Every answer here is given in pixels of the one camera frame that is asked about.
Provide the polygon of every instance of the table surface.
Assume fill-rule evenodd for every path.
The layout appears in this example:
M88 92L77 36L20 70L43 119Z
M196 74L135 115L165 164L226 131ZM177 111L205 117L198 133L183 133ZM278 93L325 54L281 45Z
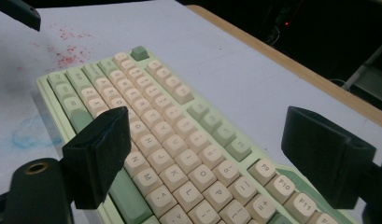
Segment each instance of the table surface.
M157 0L38 12L40 33L0 13L0 194L26 162L61 158L63 142L36 79L139 45L277 163L290 165L280 149L289 105L371 143L382 162L382 113L202 8Z

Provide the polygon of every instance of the wooden edge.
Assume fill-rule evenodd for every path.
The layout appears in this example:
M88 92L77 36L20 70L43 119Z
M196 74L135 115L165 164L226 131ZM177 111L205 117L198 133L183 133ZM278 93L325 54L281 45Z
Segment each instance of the wooden edge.
M315 72L310 69L304 67L303 65L295 62L293 59L287 57L281 52L271 48L270 46L264 44L259 39L255 38L252 35L240 30L236 26L230 24L229 22L221 19L210 11L206 10L203 7L190 5L187 6L188 9L203 17L207 21L210 21L214 25L218 26L221 30L226 33L236 37L241 40L245 44L249 45L253 49L262 53L272 61L280 64L281 66L290 70L293 74L298 76L301 79L309 82L320 90L326 92L331 95L331 97L335 98L339 102L344 105L349 106L360 114L364 115L367 119L373 121L377 125L382 127L382 111L377 109L376 107L370 105L365 102L361 98L351 94L348 91L343 90L342 88L336 86L331 83L327 79L322 76L319 76Z

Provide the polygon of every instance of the keyboard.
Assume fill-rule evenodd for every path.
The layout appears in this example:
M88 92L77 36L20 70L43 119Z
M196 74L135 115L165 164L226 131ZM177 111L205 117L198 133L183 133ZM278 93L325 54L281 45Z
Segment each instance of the keyboard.
M97 209L105 223L354 222L144 47L36 83L65 143L104 111L129 110L132 150Z

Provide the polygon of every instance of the space bar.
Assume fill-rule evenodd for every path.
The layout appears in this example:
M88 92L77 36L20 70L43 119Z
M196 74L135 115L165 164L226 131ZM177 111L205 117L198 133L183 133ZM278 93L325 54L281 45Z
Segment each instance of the space bar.
M109 195L128 224L142 223L152 216L152 211L124 169L118 172Z

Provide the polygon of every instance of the black holder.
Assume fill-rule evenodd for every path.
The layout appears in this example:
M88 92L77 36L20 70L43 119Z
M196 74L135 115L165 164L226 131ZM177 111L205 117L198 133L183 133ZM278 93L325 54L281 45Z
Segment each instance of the black holder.
M96 209L130 150L127 108L108 110L63 147L60 161L30 161L15 171L0 195L0 223L73 223L70 203Z
M366 203L364 223L382 223L382 166L376 149L320 114L290 106L281 142L290 161L335 209Z

